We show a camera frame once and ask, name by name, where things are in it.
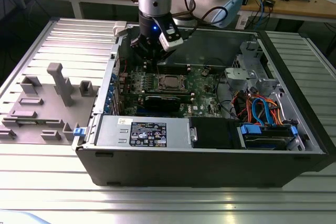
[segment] red cable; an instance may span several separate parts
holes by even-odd
[[[125,68],[124,68],[124,72],[122,74],[124,74],[126,72],[126,68],[127,68],[127,60],[125,60]]]

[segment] metal bracket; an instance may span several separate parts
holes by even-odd
[[[195,127],[190,128],[190,140],[193,143],[197,142],[197,131]]]
[[[127,34],[127,22],[126,21],[117,21],[113,28],[113,35],[115,37],[120,37]]]

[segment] slotted aluminum plate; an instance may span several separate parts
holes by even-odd
[[[58,25],[60,23],[63,28],[70,27],[66,28],[70,29],[68,33],[50,35],[54,28],[53,23],[49,24],[28,52],[34,60],[28,57],[14,70],[19,78],[26,67],[31,66],[41,68],[39,73],[44,81],[50,81],[45,78],[43,69],[44,61],[50,60],[59,60],[64,66],[68,64],[65,68],[74,72],[87,66],[92,71],[103,71],[100,68],[107,62],[107,53],[37,51],[43,43],[53,39],[78,41],[108,37],[109,41],[105,42],[112,44],[112,33],[87,30],[93,29],[91,26],[111,28],[113,23],[74,19],[61,19]],[[71,82],[83,74],[83,71],[73,74]],[[90,78],[97,84],[102,80],[99,74]],[[13,76],[0,88],[0,94],[4,94],[0,98],[2,111],[6,106],[10,109],[11,101],[21,92],[17,83],[18,79]],[[0,209],[28,211],[52,224],[315,224],[334,223],[336,218],[336,164],[319,173],[305,173],[281,189],[99,187],[91,181],[70,146],[1,144],[0,178]]]
[[[267,32],[326,132],[336,143],[336,72],[310,39]],[[268,65],[275,76],[272,66]]]

